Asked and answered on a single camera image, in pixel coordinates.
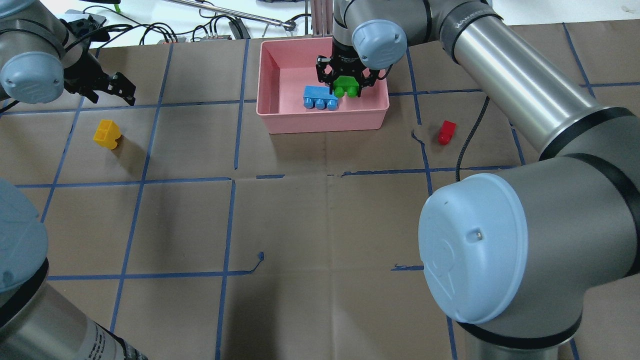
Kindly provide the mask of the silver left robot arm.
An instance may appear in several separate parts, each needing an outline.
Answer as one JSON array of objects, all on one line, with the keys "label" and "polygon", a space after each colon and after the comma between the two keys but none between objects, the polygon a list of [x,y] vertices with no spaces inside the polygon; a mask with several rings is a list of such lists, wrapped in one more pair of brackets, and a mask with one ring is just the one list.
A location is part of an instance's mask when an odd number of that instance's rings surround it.
[{"label": "silver left robot arm", "polygon": [[[97,103],[100,93],[135,104],[136,86],[107,73],[90,52],[110,30],[93,18],[60,19],[39,0],[1,2],[1,111],[43,105],[64,92]],[[18,188],[54,180],[71,116],[54,123],[18,117],[1,126],[1,358],[144,360],[125,339],[91,319],[49,282],[49,239],[41,211]]]}]

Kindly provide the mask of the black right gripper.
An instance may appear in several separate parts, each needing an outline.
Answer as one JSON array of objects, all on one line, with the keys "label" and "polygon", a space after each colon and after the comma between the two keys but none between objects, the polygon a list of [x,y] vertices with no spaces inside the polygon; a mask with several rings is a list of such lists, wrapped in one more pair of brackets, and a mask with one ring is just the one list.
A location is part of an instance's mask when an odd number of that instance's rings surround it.
[{"label": "black right gripper", "polygon": [[358,81],[358,97],[368,87],[374,87],[377,81],[386,79],[380,75],[380,70],[365,67],[359,55],[352,48],[343,49],[333,47],[329,57],[318,55],[316,59],[316,74],[320,84],[327,88],[329,94],[334,95],[334,82],[340,76],[350,76]]}]

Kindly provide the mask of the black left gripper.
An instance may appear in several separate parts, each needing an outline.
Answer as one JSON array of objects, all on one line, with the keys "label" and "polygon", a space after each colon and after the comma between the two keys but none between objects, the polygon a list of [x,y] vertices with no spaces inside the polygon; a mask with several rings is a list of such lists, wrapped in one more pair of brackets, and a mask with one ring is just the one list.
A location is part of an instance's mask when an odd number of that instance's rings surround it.
[{"label": "black left gripper", "polygon": [[117,96],[129,106],[136,103],[137,87],[123,73],[117,71],[113,76],[102,69],[96,57],[83,48],[78,60],[63,71],[64,89],[70,94],[87,98],[92,103],[99,100],[98,92]]}]

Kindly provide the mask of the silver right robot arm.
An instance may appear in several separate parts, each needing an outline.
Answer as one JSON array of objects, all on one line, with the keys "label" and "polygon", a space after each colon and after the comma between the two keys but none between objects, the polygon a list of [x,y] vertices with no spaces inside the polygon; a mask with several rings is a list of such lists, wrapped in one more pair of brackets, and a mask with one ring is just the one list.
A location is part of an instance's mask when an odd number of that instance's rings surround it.
[{"label": "silver right robot arm", "polygon": [[[639,19],[517,25],[560,66],[578,60],[596,82],[595,96],[639,115]],[[454,182],[455,157],[480,113],[480,91],[392,96],[381,129],[307,134],[299,142],[326,160],[327,230],[332,251],[332,320],[312,342],[311,322],[289,335],[287,360],[468,360],[462,328],[437,309],[418,271],[418,210],[427,193]],[[437,145],[436,122],[457,123],[450,145]],[[462,158],[464,179],[532,164],[537,152],[492,100]],[[639,275],[586,293],[577,350],[560,347],[560,360],[639,359]]]}]

